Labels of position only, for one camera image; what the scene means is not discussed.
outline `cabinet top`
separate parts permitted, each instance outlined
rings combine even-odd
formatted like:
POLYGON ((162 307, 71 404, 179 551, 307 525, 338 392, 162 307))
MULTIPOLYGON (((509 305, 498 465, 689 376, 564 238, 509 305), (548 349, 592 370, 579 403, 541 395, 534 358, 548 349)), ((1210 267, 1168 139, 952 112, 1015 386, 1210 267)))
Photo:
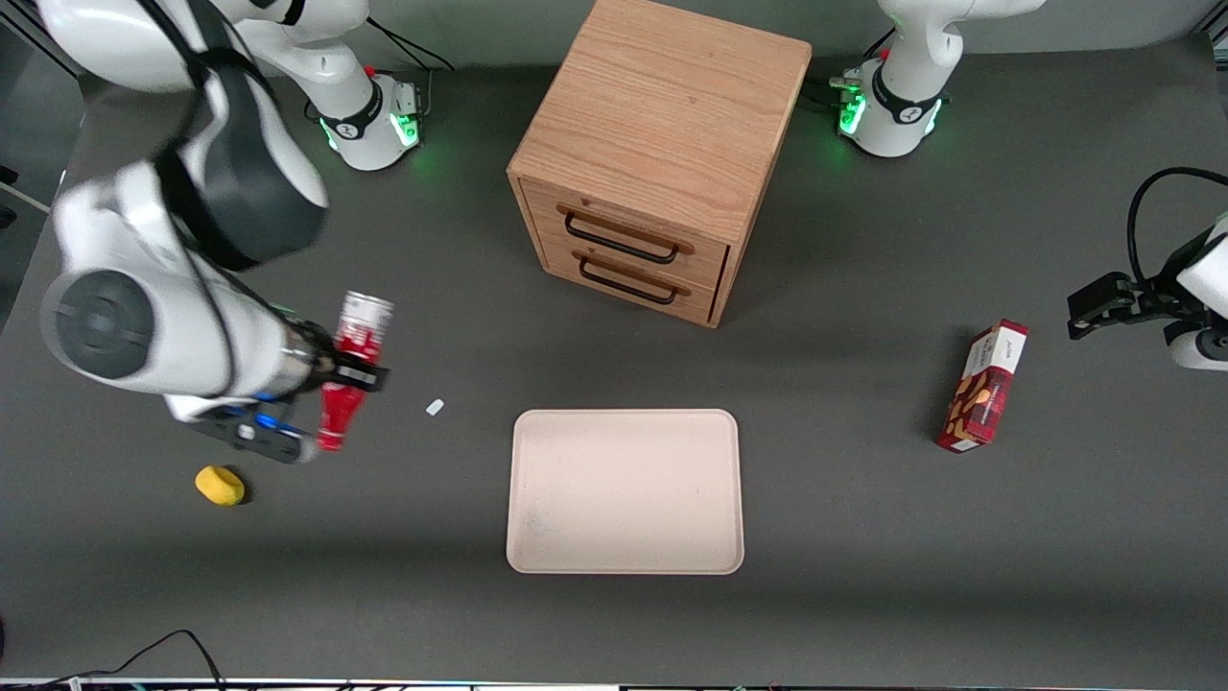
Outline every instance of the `cabinet top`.
POLYGON ((597 0, 508 171, 740 242, 809 59, 802 41, 597 0))

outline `yellow sponge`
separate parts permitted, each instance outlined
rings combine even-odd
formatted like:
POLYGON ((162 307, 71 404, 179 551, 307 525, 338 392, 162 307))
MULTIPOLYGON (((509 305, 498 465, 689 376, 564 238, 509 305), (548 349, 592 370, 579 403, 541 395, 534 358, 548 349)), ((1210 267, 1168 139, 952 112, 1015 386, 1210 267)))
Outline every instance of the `yellow sponge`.
POLYGON ((205 466, 196 474, 196 490, 219 507, 233 507, 243 501, 243 481, 221 466, 205 466))

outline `red cardboard box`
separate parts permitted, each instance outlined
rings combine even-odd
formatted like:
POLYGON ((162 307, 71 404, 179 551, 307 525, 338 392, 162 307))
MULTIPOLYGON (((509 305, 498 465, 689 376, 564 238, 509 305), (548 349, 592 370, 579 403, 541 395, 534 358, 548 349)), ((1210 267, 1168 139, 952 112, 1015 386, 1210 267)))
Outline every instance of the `red cardboard box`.
POLYGON ((993 442, 1027 339, 1028 326, 1002 319, 973 340, 939 447, 963 454, 993 442))

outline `gray table surface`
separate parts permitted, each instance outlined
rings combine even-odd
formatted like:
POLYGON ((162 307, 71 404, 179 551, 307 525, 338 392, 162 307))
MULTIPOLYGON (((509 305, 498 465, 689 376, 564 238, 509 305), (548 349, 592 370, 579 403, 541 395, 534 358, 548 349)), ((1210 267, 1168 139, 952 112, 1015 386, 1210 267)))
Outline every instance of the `gray table surface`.
MULTIPOLYGON (((0 338, 0 673, 106 666, 190 627, 230 676, 1228 685, 1228 379, 1174 367, 1159 324, 1065 331, 1066 295, 1126 266, 1136 185, 1228 168, 1205 39, 969 56, 899 161, 803 106, 717 330, 538 266, 503 168, 550 74, 442 75, 425 146, 370 174, 281 85, 333 214, 249 282, 329 324, 346 288, 398 309, 391 388, 308 466, 231 453, 56 365, 36 318, 58 271, 44 233, 0 338), (968 338, 1001 317, 1032 335, 1000 441, 948 454, 932 438, 968 338), (512 423, 549 407, 732 412, 742 569, 513 572, 512 423), (253 504, 200 498, 194 474, 219 463, 253 504)), ((93 95, 65 182, 142 156, 181 103, 93 95)), ((1165 182, 1144 261, 1224 207, 1165 182)), ((185 643, 131 671, 204 675, 185 643)))

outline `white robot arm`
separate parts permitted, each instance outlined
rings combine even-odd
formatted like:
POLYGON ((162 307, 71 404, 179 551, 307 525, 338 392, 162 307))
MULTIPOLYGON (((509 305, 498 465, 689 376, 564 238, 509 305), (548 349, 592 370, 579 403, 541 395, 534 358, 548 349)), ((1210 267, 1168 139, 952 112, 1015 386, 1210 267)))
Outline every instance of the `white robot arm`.
POLYGON ((41 7, 75 59, 124 85, 192 85, 195 98, 154 156, 56 198, 64 265, 44 298, 48 344, 91 379, 163 395, 177 420, 201 432, 306 460, 309 436, 260 407, 325 382, 378 390, 386 371, 336 352, 323 328, 270 306, 230 271, 309 245, 325 220, 323 183, 215 5, 90 1, 98 11, 85 0, 41 7), (96 49, 93 16, 124 32, 103 33, 106 43, 128 41, 144 54, 96 49))
POLYGON ((1173 319, 1164 338, 1173 361, 1191 369, 1228 372, 1228 214, 1179 247, 1164 268, 1144 277, 1135 225, 1143 195, 1158 180, 1184 174, 1228 185, 1228 176, 1190 167, 1162 169, 1135 193, 1126 223, 1133 275, 1110 271, 1066 298, 1071 339, 1115 323, 1173 319))
MULTIPOLYGON (((382 74, 368 76, 339 39, 367 18, 367 0, 211 4, 252 58, 278 68, 303 90, 321 113, 329 144, 350 167, 384 168, 418 145, 421 123, 414 85, 382 74)), ((172 5, 167 4, 173 16, 172 5)), ((107 81, 139 91, 190 85, 171 43, 135 0, 39 0, 39 11, 55 42, 107 81)))
POLYGON ((1022 15, 1045 0, 878 0, 895 23, 889 56, 871 56, 831 85, 844 88, 837 131, 883 157, 904 156, 933 130, 942 90, 964 55, 954 22, 1022 15))

